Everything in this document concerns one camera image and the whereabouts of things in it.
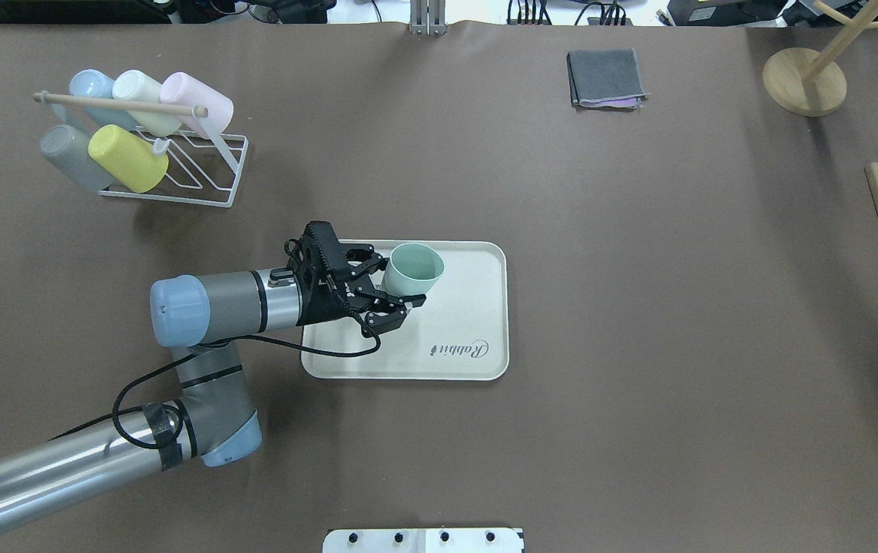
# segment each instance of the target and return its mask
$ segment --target round wooden base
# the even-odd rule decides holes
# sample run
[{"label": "round wooden base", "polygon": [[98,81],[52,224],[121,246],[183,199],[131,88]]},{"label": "round wooden base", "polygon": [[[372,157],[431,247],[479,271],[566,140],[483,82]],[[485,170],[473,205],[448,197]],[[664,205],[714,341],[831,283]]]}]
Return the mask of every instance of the round wooden base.
[{"label": "round wooden base", "polygon": [[845,101],[847,83],[838,64],[831,63],[810,83],[800,80],[817,50],[787,48],[770,56],[763,66],[763,85],[782,108],[805,117],[820,117],[838,109]]}]

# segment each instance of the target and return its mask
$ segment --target cable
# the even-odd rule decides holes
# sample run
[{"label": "cable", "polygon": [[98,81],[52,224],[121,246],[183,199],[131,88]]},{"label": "cable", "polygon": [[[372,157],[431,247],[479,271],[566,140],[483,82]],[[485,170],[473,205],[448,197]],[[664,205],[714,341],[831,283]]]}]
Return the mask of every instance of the cable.
[{"label": "cable", "polygon": [[624,10],[624,7],[620,5],[618,0],[613,0],[610,10],[606,13],[605,20],[601,21],[600,25],[613,25],[614,27],[618,27],[618,25],[626,25],[626,10]]},{"label": "cable", "polygon": [[[141,410],[141,407],[128,407],[128,409],[120,410],[120,412],[118,412],[118,415],[122,416],[123,414],[140,412],[140,410]],[[70,430],[67,430],[63,434],[60,434],[59,436],[53,436],[52,438],[49,439],[49,442],[52,442],[53,440],[59,440],[60,438],[62,438],[64,436],[69,436],[70,434],[76,434],[77,432],[80,432],[81,430],[84,430],[85,428],[90,428],[90,427],[94,426],[94,424],[98,424],[99,422],[104,422],[105,420],[108,420],[112,416],[114,416],[114,413],[108,413],[108,414],[105,414],[105,416],[99,416],[95,419],[88,420],[84,424],[80,424],[80,426],[75,426],[75,427],[71,428]]]},{"label": "cable", "polygon": [[538,25],[543,25],[543,21],[547,21],[548,25],[552,24],[552,17],[548,15],[548,0],[541,0],[541,14],[538,15]]},{"label": "cable", "polygon": [[114,400],[114,406],[111,407],[111,423],[114,424],[114,429],[118,431],[119,436],[121,436],[122,438],[127,440],[129,444],[136,445],[137,447],[142,448],[142,449],[162,449],[162,448],[166,447],[166,445],[171,445],[173,442],[175,442],[179,438],[179,435],[183,431],[183,417],[182,417],[181,413],[179,413],[179,409],[175,409],[175,407],[173,407],[173,406],[166,406],[166,405],[162,406],[162,409],[165,409],[168,412],[174,413],[176,415],[176,419],[179,421],[179,423],[176,424],[175,430],[172,431],[171,436],[169,436],[169,439],[166,440],[164,443],[150,444],[147,442],[143,442],[143,441],[139,440],[138,438],[133,437],[131,434],[129,434],[128,432],[125,431],[125,428],[121,424],[121,414],[122,414],[121,404],[125,400],[125,396],[128,395],[128,393],[130,391],[132,391],[132,389],[135,386],[140,385],[142,382],[146,382],[148,380],[151,380],[151,379],[157,377],[158,375],[165,374],[166,372],[171,371],[172,369],[178,367],[179,365],[182,365],[183,363],[185,363],[186,361],[189,361],[190,359],[193,359],[194,357],[196,357],[196,353],[190,353],[189,355],[187,355],[185,357],[176,359],[175,361],[173,361],[165,366],[159,367],[159,368],[155,369],[154,371],[151,371],[151,373],[148,373],[147,375],[141,376],[139,378],[134,379],[133,381],[130,381],[127,385],[124,386],[124,388],[121,389],[121,392],[118,393],[117,398]]},{"label": "cable", "polygon": [[582,21],[582,15],[585,14],[586,10],[589,10],[591,6],[599,6],[599,17],[603,18],[606,15],[606,6],[601,2],[589,2],[582,8],[582,11],[578,13],[578,17],[575,18],[575,23],[573,25],[578,25],[579,21]]},{"label": "cable", "polygon": [[[274,10],[271,10],[271,13],[274,13],[274,14],[278,15],[277,12],[274,11]],[[277,21],[264,21],[262,18],[259,18],[259,17],[257,17],[257,15],[254,15],[254,14],[253,14],[253,10],[248,10],[248,15],[251,15],[251,17],[255,18],[255,20],[257,20],[257,21],[263,22],[264,24],[268,24],[268,25],[274,25],[274,24],[277,24],[277,22],[281,22],[281,20],[277,20]]]},{"label": "cable", "polygon": [[248,4],[248,7],[244,8],[244,9],[241,10],[241,11],[238,11],[238,12],[225,12],[224,10],[221,10],[220,8],[218,8],[218,7],[217,7],[217,4],[214,4],[214,0],[208,0],[208,2],[210,3],[210,7],[211,7],[211,8],[214,8],[214,11],[215,11],[215,12],[217,12],[218,14],[224,14],[224,15],[241,15],[241,14],[243,14],[245,11],[248,11],[248,10],[251,9],[251,4]]},{"label": "cable", "polygon": [[312,353],[316,355],[326,355],[326,357],[341,357],[344,359],[348,359],[351,357],[362,357],[364,355],[369,355],[371,353],[375,353],[375,351],[380,349],[380,335],[376,333],[376,330],[368,326],[367,323],[364,323],[363,319],[360,318],[359,315],[350,314],[351,319],[358,322],[362,329],[367,330],[368,334],[374,339],[374,346],[368,347],[368,349],[362,351],[326,351],[325,349],[316,349],[316,347],[308,347],[302,346],[299,343],[291,343],[285,342],[283,339],[274,339],[274,337],[267,336],[258,336],[258,335],[246,335],[246,336],[235,336],[228,337],[228,339],[219,339],[216,342],[211,343],[201,343],[200,346],[210,347],[211,349],[217,349],[217,347],[227,346],[228,343],[234,342],[234,340],[238,339],[252,339],[255,342],[263,342],[263,343],[273,343],[276,346],[285,346],[290,347],[291,349],[297,349],[299,351],[305,351],[305,353]]}]

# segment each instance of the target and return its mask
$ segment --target robotic arm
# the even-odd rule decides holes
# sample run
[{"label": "robotic arm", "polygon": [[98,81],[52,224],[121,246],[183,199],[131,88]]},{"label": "robotic arm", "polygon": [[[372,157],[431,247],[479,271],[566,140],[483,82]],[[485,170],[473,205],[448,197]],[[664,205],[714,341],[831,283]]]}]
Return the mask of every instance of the robotic arm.
[{"label": "robotic arm", "polygon": [[262,434],[238,337],[350,317],[376,338],[425,302],[378,290],[371,274],[387,259],[371,244],[340,244],[325,221],[306,225],[285,252],[286,267],[153,284],[155,339],[175,361],[144,379],[174,366],[182,397],[120,410],[0,459],[0,533],[195,456],[220,466],[255,451]]}]

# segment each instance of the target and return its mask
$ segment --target white wire rack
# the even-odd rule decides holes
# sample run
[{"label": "white wire rack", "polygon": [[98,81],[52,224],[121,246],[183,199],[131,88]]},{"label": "white wire rack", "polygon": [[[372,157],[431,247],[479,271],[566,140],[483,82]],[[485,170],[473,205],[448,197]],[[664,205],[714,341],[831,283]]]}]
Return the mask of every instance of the white wire rack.
[{"label": "white wire rack", "polygon": [[[139,194],[132,192],[120,184],[112,185],[98,193],[101,196],[117,198],[133,198],[137,200],[160,200],[161,202],[176,202],[179,204],[197,204],[198,206],[231,207],[237,195],[237,188],[244,172],[244,161],[247,158],[249,141],[244,135],[232,135],[218,133],[210,120],[207,119],[207,109],[196,105],[163,105],[151,102],[116,101],[115,99],[70,97],[63,94],[49,94],[46,91],[34,94],[36,101],[52,109],[53,113],[64,123],[80,128],[83,127],[70,115],[64,105],[88,106],[88,108],[127,109],[129,111],[147,111],[151,113],[168,113],[171,115],[190,115],[196,117],[197,122],[206,131],[210,139],[203,139],[192,131],[179,130],[168,137],[155,137],[143,127],[137,127],[134,133],[148,143],[164,144],[169,157],[172,158],[171,168],[166,172],[164,179],[153,188],[153,193]],[[190,155],[189,148],[195,155]],[[213,152],[220,154],[222,161],[227,165],[229,173],[221,171],[220,175],[210,175],[202,167],[202,162],[208,160]],[[167,192],[168,181],[175,186],[176,192],[181,190],[204,192],[203,197],[179,193],[172,195]]]}]

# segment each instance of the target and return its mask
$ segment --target yellow cup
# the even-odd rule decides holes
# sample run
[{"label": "yellow cup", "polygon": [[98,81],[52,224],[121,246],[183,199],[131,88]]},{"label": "yellow cup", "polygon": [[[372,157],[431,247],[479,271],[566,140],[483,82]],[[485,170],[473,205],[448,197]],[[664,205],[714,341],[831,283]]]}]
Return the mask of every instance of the yellow cup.
[{"label": "yellow cup", "polygon": [[117,125],[105,125],[87,146],[91,159],[133,192],[155,187],[169,168],[168,154],[151,153],[151,144]]}]

